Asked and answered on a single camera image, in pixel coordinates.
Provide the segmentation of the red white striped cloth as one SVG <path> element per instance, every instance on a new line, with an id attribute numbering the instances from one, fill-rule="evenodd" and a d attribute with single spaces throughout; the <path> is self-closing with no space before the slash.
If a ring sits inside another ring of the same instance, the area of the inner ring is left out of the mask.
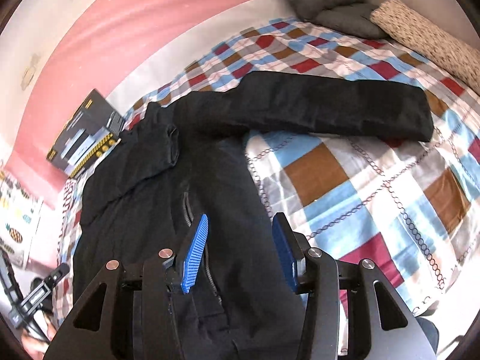
<path id="1" fill-rule="evenodd" d="M 69 179 L 62 189 L 61 228 L 57 242 L 56 262 L 60 265 L 64 258 L 69 260 L 72 246 L 77 238 L 77 223 L 80 218 L 81 196 L 78 194 L 78 182 Z"/>

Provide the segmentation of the grey quilted cushion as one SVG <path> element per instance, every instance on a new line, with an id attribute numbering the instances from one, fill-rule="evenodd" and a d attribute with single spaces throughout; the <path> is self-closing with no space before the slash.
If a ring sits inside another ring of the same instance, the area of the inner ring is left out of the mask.
<path id="1" fill-rule="evenodd" d="M 323 26 L 359 38 L 377 40 L 387 37 L 370 20 L 377 8 L 367 0 L 286 0 L 303 22 Z"/>

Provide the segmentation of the pineapple print fabric cover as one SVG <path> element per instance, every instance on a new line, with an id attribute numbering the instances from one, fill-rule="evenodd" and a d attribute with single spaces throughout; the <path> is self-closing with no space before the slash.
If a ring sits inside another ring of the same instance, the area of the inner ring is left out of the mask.
<path id="1" fill-rule="evenodd" d="M 1 170 L 1 249 L 12 264 L 25 268 L 43 205 L 29 194 L 10 173 Z"/>

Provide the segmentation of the black jacket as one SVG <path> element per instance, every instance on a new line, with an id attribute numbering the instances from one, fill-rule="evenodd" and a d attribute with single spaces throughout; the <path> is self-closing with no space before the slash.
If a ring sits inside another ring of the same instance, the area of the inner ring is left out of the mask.
<path id="1" fill-rule="evenodd" d="M 225 92 L 192 92 L 144 118 L 87 180 L 73 258 L 79 298 L 112 259 L 142 263 L 178 247 L 197 215 L 206 252 L 188 295 L 176 295 L 188 359 L 292 359 L 304 306 L 287 286 L 271 223 L 247 167 L 251 131 L 428 141 L 422 89 L 379 80 L 250 72 Z"/>

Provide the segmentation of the checkered bed sheet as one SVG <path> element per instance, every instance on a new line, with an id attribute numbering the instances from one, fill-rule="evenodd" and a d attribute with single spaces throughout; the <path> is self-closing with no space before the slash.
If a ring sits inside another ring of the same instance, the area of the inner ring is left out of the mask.
<path id="1" fill-rule="evenodd" d="M 412 311 L 426 311 L 479 249 L 479 97 L 392 41 L 275 19 L 220 43 L 140 98 L 126 112 L 126 125 L 141 120 L 149 102 L 173 102 L 191 89 L 228 89 L 255 70 L 425 90 L 435 126 L 430 143 L 256 133 L 246 156 L 269 213 L 283 211 L 335 257 L 374 256 Z"/>

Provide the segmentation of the beige patterned pillow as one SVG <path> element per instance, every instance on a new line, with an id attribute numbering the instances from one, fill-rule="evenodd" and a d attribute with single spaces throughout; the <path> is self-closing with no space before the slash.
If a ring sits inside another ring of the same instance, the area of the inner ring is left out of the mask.
<path id="1" fill-rule="evenodd" d="M 370 20 L 398 43 L 465 82 L 479 92 L 479 50 L 442 30 L 401 0 L 386 0 Z"/>

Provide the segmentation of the electric cooker cardboard box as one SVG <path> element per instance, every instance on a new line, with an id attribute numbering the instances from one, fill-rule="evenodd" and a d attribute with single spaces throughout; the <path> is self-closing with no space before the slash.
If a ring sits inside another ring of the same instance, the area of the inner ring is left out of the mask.
<path id="1" fill-rule="evenodd" d="M 125 118 L 94 89 L 66 123 L 46 159 L 76 179 L 117 143 L 124 126 Z"/>

